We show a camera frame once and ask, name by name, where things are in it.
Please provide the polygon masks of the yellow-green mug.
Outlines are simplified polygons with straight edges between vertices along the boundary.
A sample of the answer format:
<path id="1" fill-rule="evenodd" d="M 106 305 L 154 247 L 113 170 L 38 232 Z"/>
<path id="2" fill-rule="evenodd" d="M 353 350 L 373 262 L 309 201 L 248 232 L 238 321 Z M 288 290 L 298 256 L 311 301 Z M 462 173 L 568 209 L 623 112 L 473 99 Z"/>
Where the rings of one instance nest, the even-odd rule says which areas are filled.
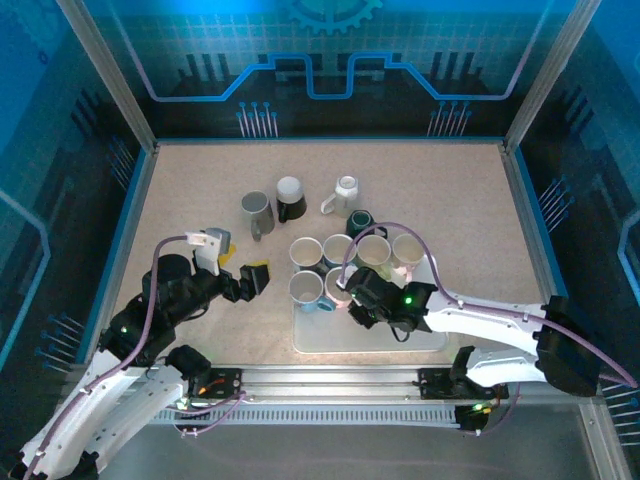
<path id="1" fill-rule="evenodd" d="M 364 236 L 358 242 L 356 250 L 357 265 L 374 270 L 389 267 L 392 251 L 389 242 L 384 237 L 379 235 Z"/>

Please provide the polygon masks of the plain light blue mug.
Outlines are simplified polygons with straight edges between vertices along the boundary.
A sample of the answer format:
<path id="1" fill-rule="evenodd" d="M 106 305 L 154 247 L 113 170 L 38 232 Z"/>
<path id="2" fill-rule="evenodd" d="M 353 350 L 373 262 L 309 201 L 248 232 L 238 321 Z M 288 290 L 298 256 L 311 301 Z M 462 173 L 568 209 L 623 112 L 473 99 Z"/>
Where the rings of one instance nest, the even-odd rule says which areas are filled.
<path id="1" fill-rule="evenodd" d="M 324 264 L 330 269 L 340 266 L 351 242 L 346 234 L 329 236 L 322 245 Z"/>

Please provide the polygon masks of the pale pink mug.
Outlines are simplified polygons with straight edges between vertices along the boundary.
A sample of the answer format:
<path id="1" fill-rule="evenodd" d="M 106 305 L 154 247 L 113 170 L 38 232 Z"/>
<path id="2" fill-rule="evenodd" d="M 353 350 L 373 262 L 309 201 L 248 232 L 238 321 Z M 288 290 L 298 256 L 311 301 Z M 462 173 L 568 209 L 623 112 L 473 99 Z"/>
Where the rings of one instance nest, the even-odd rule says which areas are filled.
<path id="1" fill-rule="evenodd" d="M 402 234 L 393 240 L 391 250 L 394 272 L 410 282 L 413 271 L 424 258 L 422 246 L 412 235 Z"/>

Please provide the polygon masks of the floral light blue mug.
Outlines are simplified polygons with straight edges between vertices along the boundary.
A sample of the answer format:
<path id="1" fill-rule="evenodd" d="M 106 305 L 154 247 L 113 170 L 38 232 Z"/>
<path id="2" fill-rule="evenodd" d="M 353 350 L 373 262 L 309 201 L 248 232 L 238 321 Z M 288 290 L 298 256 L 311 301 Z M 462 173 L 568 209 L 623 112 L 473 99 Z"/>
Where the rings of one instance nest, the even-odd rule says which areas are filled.
<path id="1" fill-rule="evenodd" d="M 296 272 L 289 281 L 289 296 L 305 313 L 334 312 L 336 304 L 325 294 L 322 277 L 310 270 Z"/>

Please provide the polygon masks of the dark green mug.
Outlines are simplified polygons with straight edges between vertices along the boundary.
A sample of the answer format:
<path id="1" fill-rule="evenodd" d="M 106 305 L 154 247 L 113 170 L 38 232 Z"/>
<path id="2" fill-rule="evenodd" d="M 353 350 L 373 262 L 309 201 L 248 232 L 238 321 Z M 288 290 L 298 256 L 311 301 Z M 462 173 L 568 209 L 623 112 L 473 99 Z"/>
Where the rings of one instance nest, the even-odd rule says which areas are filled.
<path id="1" fill-rule="evenodd" d="M 355 239 L 362 231 L 375 224 L 375 221 L 367 210 L 354 210 L 346 221 L 345 233 Z M 366 232 L 366 235 L 378 235 L 388 238 L 388 230 L 385 227 L 376 227 Z"/>

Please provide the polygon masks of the dark grey mug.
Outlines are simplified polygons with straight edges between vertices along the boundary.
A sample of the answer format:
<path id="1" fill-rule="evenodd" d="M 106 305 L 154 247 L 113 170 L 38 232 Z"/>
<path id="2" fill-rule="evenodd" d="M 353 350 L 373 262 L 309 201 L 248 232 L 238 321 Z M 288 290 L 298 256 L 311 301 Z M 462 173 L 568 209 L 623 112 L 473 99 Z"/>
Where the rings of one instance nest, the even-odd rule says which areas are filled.
<path id="1" fill-rule="evenodd" d="M 254 190 L 245 194 L 241 208 L 248 220 L 252 239 L 260 242 L 275 228 L 275 218 L 269 197 L 262 191 Z"/>

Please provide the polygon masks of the light grey mug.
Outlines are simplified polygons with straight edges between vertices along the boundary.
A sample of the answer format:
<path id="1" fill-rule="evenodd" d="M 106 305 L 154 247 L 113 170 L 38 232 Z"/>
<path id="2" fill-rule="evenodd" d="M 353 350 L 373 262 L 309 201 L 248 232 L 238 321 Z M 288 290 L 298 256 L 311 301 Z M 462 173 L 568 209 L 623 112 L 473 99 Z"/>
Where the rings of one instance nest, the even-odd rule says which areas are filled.
<path id="1" fill-rule="evenodd" d="M 323 271 L 323 250 L 320 242 L 312 237 L 296 239 L 289 248 L 289 258 L 294 265 L 294 271 Z"/>

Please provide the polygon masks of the black mug white base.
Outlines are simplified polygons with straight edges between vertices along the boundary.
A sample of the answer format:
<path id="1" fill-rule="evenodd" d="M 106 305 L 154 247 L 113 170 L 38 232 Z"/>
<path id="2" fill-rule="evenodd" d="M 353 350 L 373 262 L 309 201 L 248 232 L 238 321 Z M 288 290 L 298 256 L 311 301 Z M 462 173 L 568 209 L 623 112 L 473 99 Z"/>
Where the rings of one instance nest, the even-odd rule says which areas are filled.
<path id="1" fill-rule="evenodd" d="M 293 176 L 285 176 L 277 182 L 276 201 L 278 220 L 281 224 L 299 219 L 307 209 L 302 183 Z"/>

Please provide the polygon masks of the white plastic tray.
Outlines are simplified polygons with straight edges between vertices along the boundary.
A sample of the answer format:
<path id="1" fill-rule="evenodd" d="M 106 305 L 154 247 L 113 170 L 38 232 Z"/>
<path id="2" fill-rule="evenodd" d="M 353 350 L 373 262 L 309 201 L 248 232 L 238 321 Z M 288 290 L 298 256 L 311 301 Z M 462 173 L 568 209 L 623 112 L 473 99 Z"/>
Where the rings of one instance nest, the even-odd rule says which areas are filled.
<path id="1" fill-rule="evenodd" d="M 398 342 L 386 323 L 367 330 L 351 318 L 347 307 L 334 312 L 305 313 L 294 304 L 295 349 L 305 354 L 438 352 L 449 343 L 446 333 L 421 331 L 411 333 L 406 342 Z"/>

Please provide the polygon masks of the black controller board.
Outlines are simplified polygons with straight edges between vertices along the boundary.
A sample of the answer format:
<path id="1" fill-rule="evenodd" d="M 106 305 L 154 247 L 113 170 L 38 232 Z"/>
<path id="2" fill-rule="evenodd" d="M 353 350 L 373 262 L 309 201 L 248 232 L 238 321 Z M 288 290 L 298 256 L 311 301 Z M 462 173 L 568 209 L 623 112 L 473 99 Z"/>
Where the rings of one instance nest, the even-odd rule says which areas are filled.
<path id="1" fill-rule="evenodd" d="M 490 424 L 492 412 L 500 406 L 498 400 L 478 401 L 468 405 L 457 405 L 454 415 L 459 430 L 476 437 L 488 435 L 495 429 Z"/>

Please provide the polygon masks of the aluminium table edge rail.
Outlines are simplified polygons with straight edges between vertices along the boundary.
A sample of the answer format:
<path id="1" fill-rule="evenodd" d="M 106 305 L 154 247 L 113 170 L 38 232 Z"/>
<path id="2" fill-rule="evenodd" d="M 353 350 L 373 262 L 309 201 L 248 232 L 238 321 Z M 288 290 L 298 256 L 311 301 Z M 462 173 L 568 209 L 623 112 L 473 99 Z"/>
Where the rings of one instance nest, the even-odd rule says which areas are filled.
<path id="1" fill-rule="evenodd" d="M 503 144 L 499 144 L 498 148 L 542 298 L 549 300 L 552 295 L 568 297 L 538 196 L 521 151 L 509 151 Z"/>
<path id="2" fill-rule="evenodd" d="M 115 311 L 118 293 L 156 165 L 157 154 L 158 148 L 151 153 L 142 151 L 136 162 L 98 290 L 76 352 L 77 365 L 88 363 L 103 328 L 109 323 Z"/>

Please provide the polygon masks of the wide aluminium mounting rail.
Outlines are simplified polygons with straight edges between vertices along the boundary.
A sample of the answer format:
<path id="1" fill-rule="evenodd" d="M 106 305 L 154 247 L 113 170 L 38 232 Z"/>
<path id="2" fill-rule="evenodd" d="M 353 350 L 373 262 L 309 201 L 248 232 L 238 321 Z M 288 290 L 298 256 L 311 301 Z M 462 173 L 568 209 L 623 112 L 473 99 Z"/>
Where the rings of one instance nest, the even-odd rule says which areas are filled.
<path id="1" fill-rule="evenodd" d="M 446 397 L 418 379 L 418 367 L 349 365 L 259 365 L 240 367 L 241 389 L 250 404 L 305 405 L 471 405 L 509 400 L 511 385 L 500 397 Z"/>

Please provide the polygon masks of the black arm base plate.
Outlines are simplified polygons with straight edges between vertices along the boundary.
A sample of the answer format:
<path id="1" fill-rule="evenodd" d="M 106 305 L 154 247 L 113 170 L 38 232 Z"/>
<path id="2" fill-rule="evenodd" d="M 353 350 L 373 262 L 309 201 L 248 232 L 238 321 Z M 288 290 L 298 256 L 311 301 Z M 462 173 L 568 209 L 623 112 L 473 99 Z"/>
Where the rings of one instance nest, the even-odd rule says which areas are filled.
<path id="1" fill-rule="evenodd" d="M 240 392 L 242 385 L 240 368 L 210 368 L 194 381 L 196 398 L 226 399 Z"/>
<path id="2" fill-rule="evenodd" d="M 505 386 L 483 387 L 466 376 L 451 374 L 447 368 L 418 369 L 413 385 L 419 389 L 423 400 L 497 400 L 510 396 Z"/>

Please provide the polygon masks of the aluminium frame post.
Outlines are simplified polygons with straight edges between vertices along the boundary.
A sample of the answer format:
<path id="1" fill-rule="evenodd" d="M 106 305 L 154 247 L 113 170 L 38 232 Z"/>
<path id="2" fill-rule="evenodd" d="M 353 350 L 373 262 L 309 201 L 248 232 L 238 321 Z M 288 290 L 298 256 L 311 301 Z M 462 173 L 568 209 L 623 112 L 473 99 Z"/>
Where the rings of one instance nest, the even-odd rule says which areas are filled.
<path id="1" fill-rule="evenodd" d="M 601 2 L 602 0 L 576 0 L 505 136 L 505 154 L 513 154 L 524 139 Z"/>
<path id="2" fill-rule="evenodd" d="M 600 480 L 633 480 L 609 411 L 590 399 L 579 406 L 587 443 Z"/>
<path id="3" fill-rule="evenodd" d="M 111 50 L 83 0 L 55 0 L 117 107 L 146 153 L 157 140 Z"/>

